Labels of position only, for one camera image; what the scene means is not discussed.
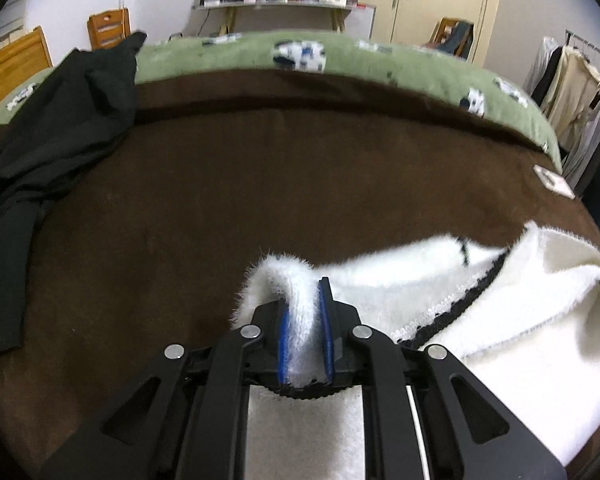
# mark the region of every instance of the clothes rack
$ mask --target clothes rack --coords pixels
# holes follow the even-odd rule
[[[564,42],[564,44],[566,46],[569,46],[569,44],[571,43],[571,38],[574,38],[576,40],[581,41],[582,43],[584,43],[585,45],[587,45],[589,48],[591,48],[593,51],[595,51],[597,54],[600,54],[600,49],[598,47],[596,47],[593,43],[591,43],[588,40],[585,40],[583,37],[577,35],[575,32],[573,32],[572,30],[567,29],[565,31],[565,36],[566,36],[566,40]]]

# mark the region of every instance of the green pillow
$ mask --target green pillow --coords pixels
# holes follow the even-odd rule
[[[7,104],[9,104],[16,95],[18,95],[22,90],[24,90],[27,86],[32,83],[39,85],[42,83],[48,76],[51,74],[53,68],[43,68],[40,72],[35,73],[29,79],[27,79],[24,83],[18,86],[16,89],[11,91],[7,97],[5,97],[2,101],[0,101],[0,124],[9,124],[13,116],[20,109],[22,104],[26,101],[23,99],[18,104],[16,104],[11,110],[7,109]]]

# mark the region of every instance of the white fuzzy sweater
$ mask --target white fuzzy sweater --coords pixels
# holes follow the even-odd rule
[[[317,269],[268,256],[250,272],[234,326],[250,322],[258,305],[286,298],[288,376],[303,386],[324,373],[321,277],[330,279],[334,299],[358,309],[362,323],[398,341],[447,312],[503,252],[441,236]],[[567,463],[600,423],[600,252],[528,224],[491,285],[432,342],[461,358]],[[360,390],[293,400],[252,387],[245,478],[362,480]]]

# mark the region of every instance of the blue gripper pad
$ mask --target blue gripper pad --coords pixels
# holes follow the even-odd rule
[[[318,304],[320,307],[320,325],[322,327],[322,356],[324,357],[324,373],[327,382],[333,383],[333,339],[331,338],[331,323],[327,299],[322,282],[318,282]]]
[[[278,339],[278,382],[289,384],[289,306],[285,305],[285,313],[280,324]]]
[[[324,371],[327,382],[333,382],[333,340],[331,339],[331,325],[327,310],[327,300],[321,282],[318,282],[318,310],[320,312],[320,328],[322,330],[322,355],[324,357]],[[289,384],[289,309],[285,308],[280,323],[280,338],[278,339],[278,382]]]

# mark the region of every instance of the white label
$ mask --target white label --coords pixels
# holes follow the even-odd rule
[[[567,181],[557,173],[549,171],[547,168],[543,168],[537,164],[534,166],[534,171],[540,179],[540,182],[542,182],[544,187],[549,191],[553,191],[554,193],[570,198],[571,200],[576,198],[575,193],[571,190]]]

